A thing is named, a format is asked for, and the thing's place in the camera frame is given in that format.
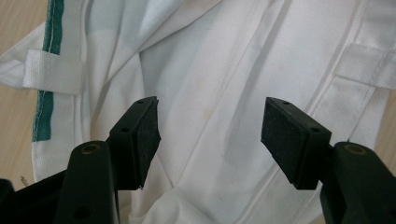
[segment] white fabric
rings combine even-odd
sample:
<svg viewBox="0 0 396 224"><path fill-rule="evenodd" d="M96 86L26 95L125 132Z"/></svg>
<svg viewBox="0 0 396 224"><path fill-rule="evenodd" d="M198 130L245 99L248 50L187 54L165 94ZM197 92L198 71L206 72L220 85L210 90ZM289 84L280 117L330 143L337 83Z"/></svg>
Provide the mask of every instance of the white fabric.
<svg viewBox="0 0 396 224"><path fill-rule="evenodd" d="M64 94L81 94L84 64L43 50L26 54L23 87Z"/></svg>
<svg viewBox="0 0 396 224"><path fill-rule="evenodd" d="M0 56L0 83L13 88L23 88L24 61L27 50L43 47L45 24L35 28L12 49Z"/></svg>
<svg viewBox="0 0 396 224"><path fill-rule="evenodd" d="M157 95L163 140L129 223L309 222L318 191L295 190L260 142L265 97L299 106L332 144L372 147L396 86L395 18L392 0L64 1L60 58L87 74L82 93L54 93L35 177ZM0 71L21 70L4 62Z"/></svg>

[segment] white cloth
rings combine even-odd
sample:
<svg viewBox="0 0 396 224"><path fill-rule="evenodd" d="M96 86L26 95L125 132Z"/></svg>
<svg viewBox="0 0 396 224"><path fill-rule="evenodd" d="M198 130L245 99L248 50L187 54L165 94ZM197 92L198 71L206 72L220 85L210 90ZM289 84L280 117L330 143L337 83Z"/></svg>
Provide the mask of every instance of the white cloth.
<svg viewBox="0 0 396 224"><path fill-rule="evenodd" d="M332 144L374 147L396 87L391 0L68 0L62 27L59 57L83 64L85 81L79 94L54 91L35 178L64 169L74 146L105 140L134 101L157 95L163 140L145 188L123 207L130 223L309 222L318 192L295 190L260 142L265 97L299 106Z"/></svg>

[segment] black plastic part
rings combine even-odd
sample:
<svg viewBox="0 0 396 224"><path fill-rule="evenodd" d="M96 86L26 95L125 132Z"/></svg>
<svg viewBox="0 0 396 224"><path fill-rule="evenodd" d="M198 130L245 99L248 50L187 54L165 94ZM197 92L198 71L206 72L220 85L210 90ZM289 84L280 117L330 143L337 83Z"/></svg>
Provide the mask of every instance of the black plastic part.
<svg viewBox="0 0 396 224"><path fill-rule="evenodd" d="M262 142L297 189L315 189L332 133L295 105L267 97Z"/></svg>
<svg viewBox="0 0 396 224"><path fill-rule="evenodd" d="M135 102L110 131L106 142L111 148L117 189L144 187L161 141L157 104L155 96Z"/></svg>
<svg viewBox="0 0 396 224"><path fill-rule="evenodd" d="M330 161L338 187L323 183L326 223L396 223L396 178L371 149L337 143Z"/></svg>
<svg viewBox="0 0 396 224"><path fill-rule="evenodd" d="M110 158L106 142L73 150L54 223L119 223Z"/></svg>
<svg viewBox="0 0 396 224"><path fill-rule="evenodd" d="M64 171L14 192L0 179L0 223L52 223L63 181Z"/></svg>

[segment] green trim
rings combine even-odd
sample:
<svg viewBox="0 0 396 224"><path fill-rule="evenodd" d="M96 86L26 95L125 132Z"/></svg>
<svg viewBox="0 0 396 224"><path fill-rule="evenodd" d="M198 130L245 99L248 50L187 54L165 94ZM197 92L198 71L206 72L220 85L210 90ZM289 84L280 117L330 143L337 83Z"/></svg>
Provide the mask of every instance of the green trim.
<svg viewBox="0 0 396 224"><path fill-rule="evenodd" d="M43 50L46 52L53 54L61 52L63 14L64 0L49 0L43 45ZM37 108L33 123L33 142L50 140L50 119L53 107L53 92L38 91Z"/></svg>

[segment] beige surface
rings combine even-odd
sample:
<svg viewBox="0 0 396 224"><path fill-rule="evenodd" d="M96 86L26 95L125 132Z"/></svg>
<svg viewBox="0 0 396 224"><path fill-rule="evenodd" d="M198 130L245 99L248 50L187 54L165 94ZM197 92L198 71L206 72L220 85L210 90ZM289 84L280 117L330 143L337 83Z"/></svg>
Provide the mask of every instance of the beige surface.
<svg viewBox="0 0 396 224"><path fill-rule="evenodd" d="M0 1L0 54L12 47L46 18L47 0ZM16 91L0 85L0 177L15 189L33 183L31 129L35 91ZM375 150L396 174L396 91L389 97Z"/></svg>

